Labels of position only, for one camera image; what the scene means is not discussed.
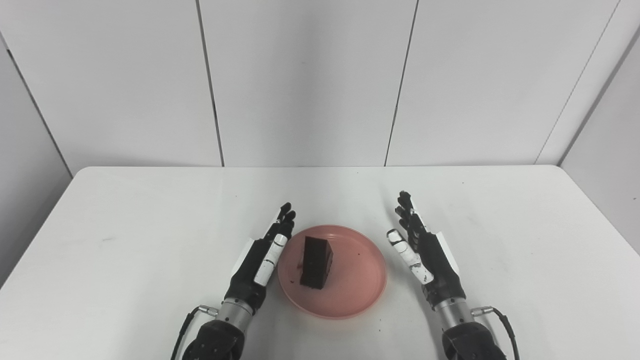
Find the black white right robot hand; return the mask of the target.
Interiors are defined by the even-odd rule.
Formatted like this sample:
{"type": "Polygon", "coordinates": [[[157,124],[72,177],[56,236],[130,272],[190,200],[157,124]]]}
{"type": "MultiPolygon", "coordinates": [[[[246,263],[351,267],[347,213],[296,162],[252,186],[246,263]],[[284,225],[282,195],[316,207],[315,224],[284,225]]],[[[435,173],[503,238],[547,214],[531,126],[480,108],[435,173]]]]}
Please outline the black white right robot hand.
{"type": "Polygon", "coordinates": [[[454,298],[466,299],[457,262],[443,233],[428,228],[409,192],[400,191],[397,202],[394,212],[406,235],[392,228],[386,233],[387,240],[422,285],[430,307],[454,298]]]}

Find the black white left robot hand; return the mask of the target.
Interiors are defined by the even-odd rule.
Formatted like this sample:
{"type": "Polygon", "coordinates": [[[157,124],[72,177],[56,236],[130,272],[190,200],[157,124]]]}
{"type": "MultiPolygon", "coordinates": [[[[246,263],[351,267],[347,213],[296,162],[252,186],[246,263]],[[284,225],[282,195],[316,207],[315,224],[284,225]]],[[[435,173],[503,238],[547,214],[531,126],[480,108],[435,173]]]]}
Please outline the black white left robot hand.
{"type": "Polygon", "coordinates": [[[238,269],[231,276],[225,298],[245,303],[254,316],[266,298],[266,287],[295,227],[297,213],[284,203],[265,235],[250,243],[238,269]]]}

